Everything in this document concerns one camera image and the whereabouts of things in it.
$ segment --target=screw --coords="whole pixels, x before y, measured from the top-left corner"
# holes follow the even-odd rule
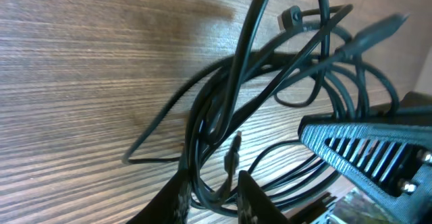
[[[417,157],[421,160],[422,163],[426,163],[428,165],[432,165],[432,153],[428,150],[420,150],[417,153]]]
[[[399,187],[403,193],[407,193],[407,194],[412,194],[417,189],[417,185],[405,179],[401,179],[399,181]]]

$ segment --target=black cable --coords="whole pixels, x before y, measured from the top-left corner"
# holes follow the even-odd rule
[[[302,11],[297,16],[320,15],[320,21],[303,22],[301,25],[291,26],[270,40],[258,51],[251,51],[254,36],[264,9],[269,0],[252,0],[246,16],[242,32],[238,41],[236,53],[204,68],[183,85],[162,108],[147,129],[131,145],[123,156],[125,164],[155,163],[179,161],[179,168],[189,170],[192,192],[196,200],[192,199],[194,208],[210,209],[216,213],[235,217],[237,211],[223,207],[224,204],[237,203],[237,188],[231,190],[233,174],[235,173],[233,150],[228,151],[227,162],[228,178],[218,190],[213,190],[201,178],[201,167],[209,157],[233,134],[267,99],[274,96],[275,100],[287,107],[305,107],[317,97],[321,88],[327,92],[333,107],[333,117],[336,119],[358,119],[369,114],[369,97],[366,91],[365,72],[373,74],[387,89],[391,98],[391,109],[388,114],[394,113],[399,107],[399,98],[396,90],[389,80],[376,68],[362,61],[361,54],[379,41],[391,36],[404,17],[390,16],[359,32],[352,38],[338,23],[352,10],[352,5],[339,5],[330,7],[328,0],[319,0],[319,9]],[[302,32],[317,31],[304,48],[298,53],[280,53],[275,49],[287,40]],[[339,36],[345,45],[337,49],[334,54],[329,53],[330,33]],[[313,49],[321,43],[320,54],[312,53]],[[356,73],[336,65],[353,65]],[[240,87],[247,81],[271,73],[279,72],[266,88],[256,97],[234,112]],[[181,157],[170,159],[130,159],[134,151],[151,135],[153,130],[161,123],[163,118],[176,102],[193,85],[214,73],[198,92],[190,109],[185,132],[185,145]],[[335,75],[347,77],[358,88],[358,102],[354,106],[351,96]],[[289,88],[294,83],[310,77],[315,81],[313,91],[303,103],[287,103],[282,101],[277,93]],[[252,163],[248,172],[252,174],[260,161],[270,152],[285,146],[301,144],[298,140],[284,141],[266,148]],[[299,181],[291,188],[270,195],[270,199],[277,200],[303,189],[315,180],[324,170],[327,163],[317,161],[313,155],[291,171],[279,176],[261,187],[264,192],[281,188],[287,184]],[[333,172],[321,183],[309,190],[303,191],[291,198],[274,202],[280,210],[292,208],[301,204],[325,190],[332,184],[339,174]]]

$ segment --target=cable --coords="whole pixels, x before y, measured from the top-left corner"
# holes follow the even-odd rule
[[[320,90],[324,88],[330,98],[335,119],[361,119],[369,115],[369,97],[365,82],[365,73],[368,72],[374,75],[389,92],[392,104],[387,114],[395,113],[399,107],[399,98],[392,84],[378,69],[363,62],[361,54],[391,36],[403,24],[406,17],[399,14],[392,15],[365,28],[353,38],[348,31],[338,25],[352,11],[352,5],[330,7],[328,0],[319,0],[319,9],[301,11],[292,17],[292,19],[298,19],[304,16],[320,15],[319,21],[301,22],[295,26],[285,27],[283,32],[271,39],[261,49],[251,51],[254,36],[268,1],[252,0],[240,34],[236,53],[209,65],[192,76],[170,98],[156,118],[123,156],[122,161],[125,164],[180,161],[179,169],[186,168],[189,170],[192,192],[196,196],[196,199],[192,199],[191,202],[194,208],[210,209],[216,213],[231,217],[237,215],[236,210],[225,208],[223,205],[237,204],[237,187],[231,190],[231,184],[238,164],[238,147],[240,146],[241,136],[236,136],[235,139],[240,141],[232,144],[225,157],[225,170],[228,173],[228,178],[218,190],[213,190],[200,178],[200,170],[223,142],[272,96],[281,105],[305,107],[310,105],[316,99]],[[275,52],[275,49],[287,40],[303,32],[310,31],[317,32],[299,52]],[[329,52],[331,33],[345,42],[333,54]],[[321,44],[321,52],[319,54],[312,53],[319,44]],[[354,66],[356,73],[346,69],[346,66]],[[234,111],[241,85],[253,78],[271,72],[278,72],[278,74],[266,88],[258,96],[248,101],[237,111]],[[152,134],[153,130],[161,123],[183,94],[212,73],[213,75],[202,86],[191,106],[182,155],[170,159],[131,159],[134,151]],[[358,88],[356,106],[348,90],[335,74],[347,77]],[[306,77],[310,77],[315,81],[313,91],[306,101],[303,103],[288,103],[278,97],[278,92],[289,88]],[[301,142],[298,140],[284,141],[266,148],[250,166],[249,174],[254,172],[260,161],[270,152],[296,144],[301,144]],[[301,180],[282,192],[269,195],[273,201],[283,199],[274,202],[274,204],[281,211],[284,211],[314,198],[339,177],[339,173],[333,172],[311,189],[286,198],[286,196],[303,189],[327,168],[327,163],[318,160],[317,156],[313,155],[291,171],[261,186],[261,189],[268,192]]]

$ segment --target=wooden surface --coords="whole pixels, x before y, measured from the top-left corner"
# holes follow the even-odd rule
[[[411,17],[391,39],[364,56],[403,95],[412,89],[431,44],[431,0],[330,0],[353,3],[342,22],[351,32],[395,11]],[[125,166],[120,157],[170,95],[200,68],[229,55],[250,0],[0,0],[0,223],[124,223],[174,174],[176,164]],[[279,30],[286,8],[317,7],[317,0],[270,0],[254,48]],[[299,36],[282,51],[297,51]],[[340,43],[333,40],[333,47]],[[258,93],[271,76],[243,87]],[[283,93],[305,99],[305,80]],[[352,85],[348,87],[355,92]],[[187,94],[138,152],[179,155]],[[388,102],[369,80],[373,104]],[[304,114],[329,111],[322,92],[307,109],[271,99],[243,126],[240,168],[266,146],[296,138]],[[217,186],[225,177],[219,151],[202,170]],[[309,156],[291,147],[265,159],[253,177],[261,184]],[[236,223],[192,210],[190,223]]]

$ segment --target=wooden table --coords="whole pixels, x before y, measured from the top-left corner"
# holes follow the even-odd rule
[[[120,157],[163,103],[187,78],[234,52],[251,0],[0,0],[0,222],[124,223],[174,174],[176,164],[125,166]],[[431,44],[431,0],[330,0],[353,3],[342,24],[351,32],[395,11],[410,12],[391,39],[364,58],[382,69],[403,95],[412,89]],[[317,0],[270,0],[254,48],[279,32],[277,16]],[[280,48],[297,51],[310,34]],[[333,39],[332,47],[340,45]],[[271,79],[247,83],[258,93]],[[305,80],[283,92],[305,99]],[[355,94],[352,84],[348,88]],[[179,155],[184,118],[199,86],[187,94],[142,146],[146,157]],[[388,102],[375,79],[373,104]],[[241,128],[240,168],[262,149],[294,139],[301,117],[330,111],[322,92],[312,106],[287,109],[268,100]],[[228,144],[205,165],[202,177],[224,179]],[[305,160],[305,147],[267,157],[253,177],[262,184]],[[190,223],[236,223],[192,210]]]

